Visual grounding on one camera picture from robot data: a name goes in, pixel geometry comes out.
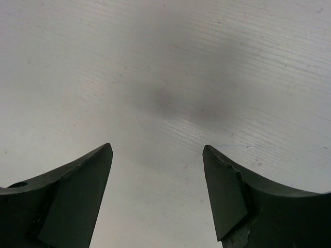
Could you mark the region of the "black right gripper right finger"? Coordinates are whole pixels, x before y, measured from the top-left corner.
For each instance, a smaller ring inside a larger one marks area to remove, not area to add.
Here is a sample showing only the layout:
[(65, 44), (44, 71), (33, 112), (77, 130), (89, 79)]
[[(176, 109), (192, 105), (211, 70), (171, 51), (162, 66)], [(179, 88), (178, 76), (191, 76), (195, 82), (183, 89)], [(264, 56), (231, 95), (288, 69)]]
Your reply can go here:
[(330, 247), (330, 194), (267, 179), (203, 149), (217, 240), (223, 247)]

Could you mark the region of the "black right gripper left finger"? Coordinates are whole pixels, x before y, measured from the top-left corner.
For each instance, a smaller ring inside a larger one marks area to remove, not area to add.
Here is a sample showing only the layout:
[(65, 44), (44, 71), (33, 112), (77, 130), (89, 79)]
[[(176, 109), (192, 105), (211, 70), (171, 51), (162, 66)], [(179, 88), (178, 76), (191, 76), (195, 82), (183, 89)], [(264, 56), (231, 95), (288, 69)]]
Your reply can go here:
[(1, 247), (89, 247), (112, 158), (106, 143), (68, 164), (1, 188)]

